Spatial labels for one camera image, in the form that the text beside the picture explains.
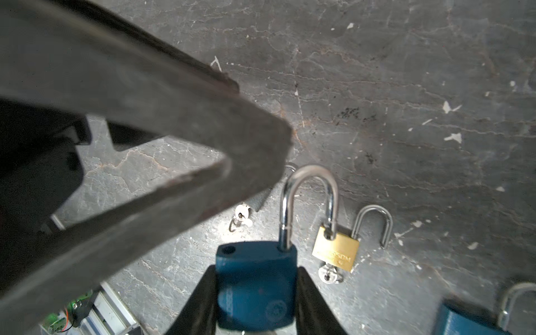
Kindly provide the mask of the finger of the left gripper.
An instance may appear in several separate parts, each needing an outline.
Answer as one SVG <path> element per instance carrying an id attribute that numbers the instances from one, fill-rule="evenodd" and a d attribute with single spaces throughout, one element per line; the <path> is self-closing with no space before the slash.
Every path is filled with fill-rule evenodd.
<path id="1" fill-rule="evenodd" d="M 228 208 L 219 188 L 232 168 L 223 159 L 41 239 L 20 232 L 2 215 L 1 332 L 27 332 L 50 311 Z"/>
<path id="2" fill-rule="evenodd" d="M 247 196 L 282 176 L 292 130 L 211 78 L 52 1 L 1 3 L 1 96 L 97 114 L 224 154 L 166 188 Z"/>

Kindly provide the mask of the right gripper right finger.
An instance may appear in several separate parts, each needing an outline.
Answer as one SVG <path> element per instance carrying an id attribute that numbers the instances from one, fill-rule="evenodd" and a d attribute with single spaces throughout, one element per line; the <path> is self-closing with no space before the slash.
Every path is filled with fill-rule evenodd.
<path id="1" fill-rule="evenodd" d="M 295 319 L 298 335 L 347 335 L 304 267 L 297 268 Z"/>

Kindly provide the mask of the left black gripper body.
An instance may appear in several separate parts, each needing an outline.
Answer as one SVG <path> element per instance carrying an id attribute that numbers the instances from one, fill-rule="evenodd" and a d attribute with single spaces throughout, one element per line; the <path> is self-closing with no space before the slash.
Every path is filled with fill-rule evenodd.
<path id="1" fill-rule="evenodd" d="M 81 186 L 91 142 L 85 116 L 1 100 L 1 217 L 36 233 Z"/>

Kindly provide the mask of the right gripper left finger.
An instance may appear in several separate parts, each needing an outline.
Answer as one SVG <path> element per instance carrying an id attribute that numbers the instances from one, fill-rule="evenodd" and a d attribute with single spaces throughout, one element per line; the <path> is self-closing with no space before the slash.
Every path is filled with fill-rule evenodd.
<path id="1" fill-rule="evenodd" d="M 215 335 L 217 315 L 216 270 L 210 265 L 166 335 Z"/>

